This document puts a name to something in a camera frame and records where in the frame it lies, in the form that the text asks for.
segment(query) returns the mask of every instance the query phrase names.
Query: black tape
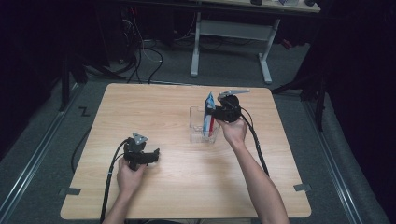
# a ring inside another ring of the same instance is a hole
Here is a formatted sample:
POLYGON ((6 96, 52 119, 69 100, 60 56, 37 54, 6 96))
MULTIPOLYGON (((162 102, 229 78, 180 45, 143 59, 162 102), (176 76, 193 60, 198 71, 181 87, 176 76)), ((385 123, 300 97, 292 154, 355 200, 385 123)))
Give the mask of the black tape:
POLYGON ((307 191, 311 190, 312 188, 311 188, 311 185, 309 185, 309 184, 299 184, 299 185, 294 185, 294 189, 296 191, 304 190, 305 192, 307 192, 307 191))
POLYGON ((79 195, 81 189, 61 189, 59 190, 59 196, 66 196, 66 195, 79 195))

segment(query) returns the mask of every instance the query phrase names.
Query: white desk frame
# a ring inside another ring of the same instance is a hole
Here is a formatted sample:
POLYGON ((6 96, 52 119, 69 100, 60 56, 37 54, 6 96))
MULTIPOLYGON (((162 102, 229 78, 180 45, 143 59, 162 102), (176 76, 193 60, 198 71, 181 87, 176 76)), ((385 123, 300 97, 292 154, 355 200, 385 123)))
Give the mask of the white desk frame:
POLYGON ((227 21, 201 20, 201 13, 198 12, 195 29, 195 45, 191 63, 191 76, 198 76, 200 35, 217 35, 232 38, 266 41, 263 53, 259 54, 259 61, 260 65, 262 66, 262 75, 264 77, 264 82, 266 84, 271 84, 272 79, 270 71, 268 69, 267 57, 274 42, 279 23, 280 19, 275 20, 273 26, 235 23, 227 21))

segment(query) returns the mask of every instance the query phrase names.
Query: wrist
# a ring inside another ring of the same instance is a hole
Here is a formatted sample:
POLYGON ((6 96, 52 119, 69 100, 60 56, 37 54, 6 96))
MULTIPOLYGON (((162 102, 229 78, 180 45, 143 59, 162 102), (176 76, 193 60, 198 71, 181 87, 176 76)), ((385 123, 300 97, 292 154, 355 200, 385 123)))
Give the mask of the wrist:
POLYGON ((134 196, 133 190, 121 190, 119 193, 119 197, 125 201, 130 201, 133 196, 134 196))
POLYGON ((233 151, 236 151, 236 150, 244 150, 244 149, 246 149, 247 147, 245 146, 245 142, 243 142, 243 141, 237 141, 237 142, 231 142, 230 143, 230 145, 231 145, 231 147, 233 148, 233 151))

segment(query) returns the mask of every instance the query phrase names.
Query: person's left hand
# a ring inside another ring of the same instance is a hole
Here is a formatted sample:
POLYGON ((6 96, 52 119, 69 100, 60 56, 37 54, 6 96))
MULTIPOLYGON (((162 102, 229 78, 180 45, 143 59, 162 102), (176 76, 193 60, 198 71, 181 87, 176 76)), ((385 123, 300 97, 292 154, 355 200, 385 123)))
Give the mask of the person's left hand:
POLYGON ((143 172, 147 165, 142 164, 137 171, 129 168, 129 163, 124 158, 119 159, 119 172, 117 173, 117 181, 119 183, 120 194, 125 197, 132 197, 134 192, 139 188, 143 172))

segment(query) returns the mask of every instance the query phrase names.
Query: forearm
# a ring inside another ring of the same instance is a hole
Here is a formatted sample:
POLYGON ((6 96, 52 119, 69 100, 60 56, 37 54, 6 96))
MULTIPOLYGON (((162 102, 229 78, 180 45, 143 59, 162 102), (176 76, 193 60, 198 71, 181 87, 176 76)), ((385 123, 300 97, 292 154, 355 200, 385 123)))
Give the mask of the forearm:
POLYGON ((113 204, 113 207, 110 209, 108 214, 106 215, 104 224, 122 224, 124 219, 126 218, 129 202, 132 199, 132 194, 119 194, 116 201, 113 204))
POLYGON ((253 159, 245 144, 232 144, 232 148, 247 182, 250 200, 262 224, 289 223, 285 206, 276 186, 253 159))

